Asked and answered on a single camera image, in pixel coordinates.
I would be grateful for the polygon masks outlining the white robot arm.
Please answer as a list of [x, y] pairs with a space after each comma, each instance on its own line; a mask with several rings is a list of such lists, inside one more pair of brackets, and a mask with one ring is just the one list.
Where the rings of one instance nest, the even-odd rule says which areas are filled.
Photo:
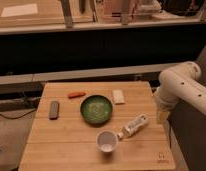
[[179, 99], [206, 116], [206, 87], [198, 82], [200, 77], [201, 68], [191, 61], [166, 68], [159, 74], [160, 86], [154, 92], [158, 124], [164, 123]]

